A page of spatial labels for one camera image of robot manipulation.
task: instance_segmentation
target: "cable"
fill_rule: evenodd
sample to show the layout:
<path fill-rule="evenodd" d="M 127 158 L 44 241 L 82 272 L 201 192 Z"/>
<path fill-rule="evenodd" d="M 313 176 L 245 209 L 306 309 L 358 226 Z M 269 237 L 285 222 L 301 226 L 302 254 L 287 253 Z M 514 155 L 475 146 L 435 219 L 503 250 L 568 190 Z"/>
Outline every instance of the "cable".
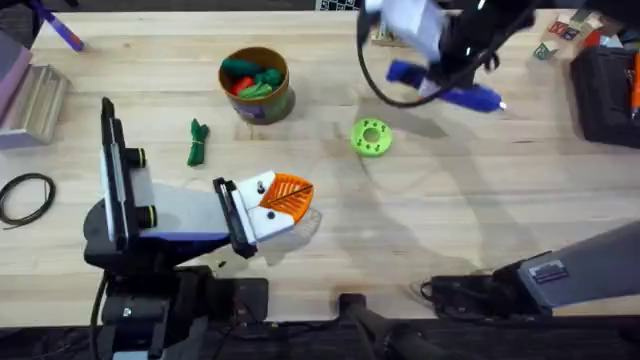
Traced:
<path fill-rule="evenodd" d="M 218 356 L 220 356 L 220 353 L 222 352 L 222 348 L 224 347 L 225 341 L 227 340 L 227 338 L 229 337 L 229 335 L 231 335 L 231 333 L 233 332 L 233 330 L 236 329 L 236 327 L 238 327 L 238 325 L 234 325 L 232 327 L 229 328 L 229 331 L 227 331 L 223 336 L 222 339 L 220 339 L 220 342 L 218 343 L 218 348 L 216 349 L 216 352 L 213 353 L 213 357 L 211 358 L 211 360 L 216 360 L 218 358 Z"/>
<path fill-rule="evenodd" d="M 89 321 L 89 351 L 91 352 L 91 358 L 93 360 L 100 360 L 98 355 L 98 334 L 96 333 L 96 327 L 98 323 L 98 312 L 100 312 L 100 303 L 102 302 L 102 296 L 107 288 L 107 272 L 102 272 L 102 278 L 100 279 L 100 285 L 98 285 L 98 291 L 96 292 L 96 298 L 93 300 L 93 308 L 91 308 L 91 319 Z"/>
<path fill-rule="evenodd" d="M 358 334 L 360 335 L 360 340 L 362 340 L 362 345 L 365 348 L 367 357 L 369 358 L 369 360 L 376 360 L 378 357 L 376 356 L 373 344 L 371 344 L 371 340 L 367 335 L 367 330 L 365 330 L 364 326 L 360 323 L 360 320 L 358 320 L 355 316 L 350 314 L 349 317 L 356 324 L 356 329 L 358 330 Z"/>
<path fill-rule="evenodd" d="M 9 218 L 4 211 L 4 202 L 7 198 L 7 195 L 16 188 L 18 185 L 22 184 L 27 180 L 42 180 L 45 182 L 44 188 L 44 197 L 45 202 L 42 206 L 34 211 L 33 213 L 21 218 L 21 219 L 11 219 Z M 49 195 L 47 196 L 47 185 L 49 185 Z M 7 185 L 5 185 L 2 190 L 0 190 L 0 221 L 3 223 L 10 225 L 11 227 L 5 228 L 4 230 L 15 229 L 27 224 L 30 224 L 36 220 L 38 220 L 44 213 L 46 213 L 51 205 L 53 204 L 53 199 L 56 197 L 56 185 L 53 180 L 45 175 L 38 173 L 28 173 L 24 175 L 20 175 L 17 178 L 9 181 Z"/>
<path fill-rule="evenodd" d="M 463 79 L 473 74 L 481 65 L 489 63 L 492 59 L 496 61 L 496 58 L 494 58 L 495 52 L 507 41 L 507 39 L 509 39 L 509 37 L 511 37 L 511 35 L 513 35 L 519 29 L 520 25 L 527 20 L 527 16 L 529 16 L 530 13 L 535 12 L 540 2 L 541 0 L 533 0 L 529 5 L 529 7 L 526 8 L 518 16 L 518 18 L 516 18 L 516 20 L 505 30 L 503 36 L 494 39 L 493 42 L 487 48 L 487 50 L 482 53 L 482 55 L 477 57 L 467 68 L 465 68 L 464 70 L 461 70 L 457 74 L 454 74 L 452 76 L 452 79 L 444 86 L 441 86 L 440 89 L 438 89 L 438 91 L 422 99 L 419 99 L 416 101 L 410 101 L 410 102 L 402 102 L 402 101 L 397 101 L 389 98 L 380 90 L 380 88 L 378 88 L 376 83 L 373 81 L 373 79 L 371 78 L 371 74 L 369 73 L 369 69 L 367 68 L 367 64 L 364 60 L 364 55 L 362 53 L 362 47 L 364 45 L 363 39 L 366 39 L 366 37 L 364 37 L 363 34 L 360 33 L 361 31 L 363 31 L 363 27 L 358 26 L 357 50 L 358 50 L 358 62 L 360 63 L 360 69 L 362 70 L 362 75 L 364 75 L 364 78 L 367 81 L 367 84 L 369 84 L 369 87 L 371 88 L 371 90 L 373 90 L 373 92 L 387 105 L 391 105 L 397 108 L 413 108 L 413 107 L 428 104 L 433 100 L 437 99 L 438 97 L 440 97 L 441 95 L 443 95 L 444 93 L 453 89 Z M 361 15 L 358 17 L 358 22 L 364 21 L 363 19 L 366 16 L 364 15 L 365 12 L 366 10 L 364 9 L 364 7 L 362 7 L 362 9 L 360 10 Z"/>

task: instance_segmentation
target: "cylindrical container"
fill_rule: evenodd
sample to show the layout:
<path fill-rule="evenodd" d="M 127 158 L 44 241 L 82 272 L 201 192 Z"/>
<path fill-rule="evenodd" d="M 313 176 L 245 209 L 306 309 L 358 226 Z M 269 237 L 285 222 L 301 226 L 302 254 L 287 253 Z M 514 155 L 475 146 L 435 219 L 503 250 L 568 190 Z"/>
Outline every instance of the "cylindrical container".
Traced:
<path fill-rule="evenodd" d="M 250 61 L 264 69 L 276 69 L 283 75 L 282 84 L 271 94 L 255 99 L 243 99 L 231 92 L 234 79 L 220 68 L 220 85 L 240 117 L 251 124 L 267 125 L 289 115 L 295 103 L 295 94 L 289 87 L 287 63 L 280 54 L 264 47 L 250 47 L 236 51 L 229 58 Z"/>

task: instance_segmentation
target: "toy block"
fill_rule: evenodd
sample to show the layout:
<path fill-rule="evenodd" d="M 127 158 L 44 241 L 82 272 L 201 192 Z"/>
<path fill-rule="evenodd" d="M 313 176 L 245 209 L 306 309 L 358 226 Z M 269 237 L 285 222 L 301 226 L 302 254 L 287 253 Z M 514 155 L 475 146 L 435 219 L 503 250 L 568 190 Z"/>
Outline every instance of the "toy block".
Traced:
<path fill-rule="evenodd" d="M 545 41 L 533 52 L 533 56 L 539 60 L 549 60 L 558 52 L 558 49 L 560 47 L 556 41 Z"/>
<path fill-rule="evenodd" d="M 562 34 L 564 34 L 564 32 L 569 27 L 569 23 L 571 23 L 571 18 L 569 16 L 558 15 L 556 21 L 554 21 L 553 24 L 549 26 L 548 31 L 552 34 L 562 36 Z"/>
<path fill-rule="evenodd" d="M 581 24 L 570 23 L 560 36 L 567 41 L 572 41 L 580 35 L 580 25 Z"/>

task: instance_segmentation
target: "wooden tabletop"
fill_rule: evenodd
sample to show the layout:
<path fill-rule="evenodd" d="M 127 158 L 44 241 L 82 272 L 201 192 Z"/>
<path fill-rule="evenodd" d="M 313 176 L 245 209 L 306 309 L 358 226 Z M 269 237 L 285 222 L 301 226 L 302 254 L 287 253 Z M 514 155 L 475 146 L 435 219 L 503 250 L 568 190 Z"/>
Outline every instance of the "wooden tabletop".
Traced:
<path fill-rule="evenodd" d="M 478 72 L 508 105 L 493 114 L 439 101 L 412 111 L 381 105 L 357 64 L 355 13 L 60 14 L 88 50 L 74 53 L 47 25 L 32 49 L 33 62 L 52 64 L 72 89 L 50 146 L 0 152 L 0 184 L 36 171 L 58 186 L 41 220 L 0 231 L 0 326 L 88 323 L 99 269 L 83 260 L 82 224 L 101 197 L 102 96 L 116 104 L 128 144 L 147 151 L 156 181 L 212 190 L 215 177 L 273 169 L 315 185 L 307 218 L 256 257 L 224 249 L 191 262 L 227 261 L 221 276 L 269 279 L 273 320 L 330 318 L 342 292 L 366 294 L 386 316 L 431 317 L 410 284 L 494 269 L 637 219 L 637 151 L 581 140 L 567 62 L 531 59 L 555 13 L 540 12 L 532 30 L 509 40 L 498 71 Z M 288 62 L 297 103 L 282 122 L 245 124 L 218 85 L 220 62 L 250 45 Z M 415 57 L 367 49 L 381 84 L 390 60 L 407 56 Z M 365 115 L 393 128 L 380 158 L 359 158 L 349 145 Z M 212 129 L 196 169 L 186 166 L 193 118 Z M 42 197 L 41 184 L 25 185 L 7 206 L 24 214 Z M 621 311 L 611 304 L 579 311 Z"/>

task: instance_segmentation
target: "green toy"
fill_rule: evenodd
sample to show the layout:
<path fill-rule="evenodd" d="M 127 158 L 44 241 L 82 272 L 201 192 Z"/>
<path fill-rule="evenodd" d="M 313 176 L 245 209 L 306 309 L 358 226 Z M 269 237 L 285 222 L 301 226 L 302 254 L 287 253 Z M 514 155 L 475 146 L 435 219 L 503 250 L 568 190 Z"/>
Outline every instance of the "green toy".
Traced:
<path fill-rule="evenodd" d="M 187 165 L 196 166 L 204 163 L 204 141 L 209 135 L 209 127 L 200 125 L 198 120 L 191 121 L 191 151 L 187 159 Z"/>
<path fill-rule="evenodd" d="M 221 68 L 227 75 L 233 77 L 253 77 L 263 71 L 260 66 L 250 61 L 230 58 L 222 61 Z"/>
<path fill-rule="evenodd" d="M 391 128 L 378 119 L 360 119 L 351 128 L 351 146 L 362 156 L 380 156 L 392 142 Z"/>
<path fill-rule="evenodd" d="M 272 87 L 278 87 L 282 83 L 282 74 L 276 69 L 267 69 L 267 71 L 257 74 L 253 78 L 256 84 L 269 84 Z"/>
<path fill-rule="evenodd" d="M 271 94 L 273 89 L 269 84 L 256 84 L 240 91 L 238 97 L 243 99 L 255 99 Z"/>

